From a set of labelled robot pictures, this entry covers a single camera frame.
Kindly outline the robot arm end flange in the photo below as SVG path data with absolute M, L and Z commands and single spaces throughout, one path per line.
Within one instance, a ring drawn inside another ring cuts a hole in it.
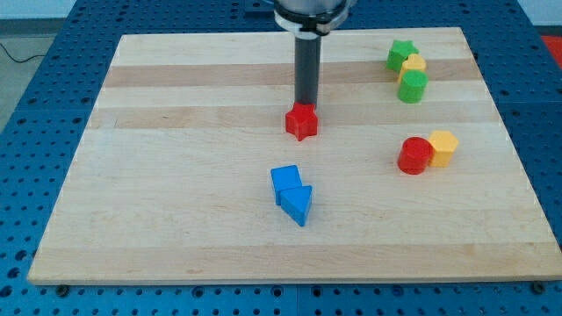
M 276 23 L 297 38 L 313 40 L 338 28 L 357 0 L 274 0 Z

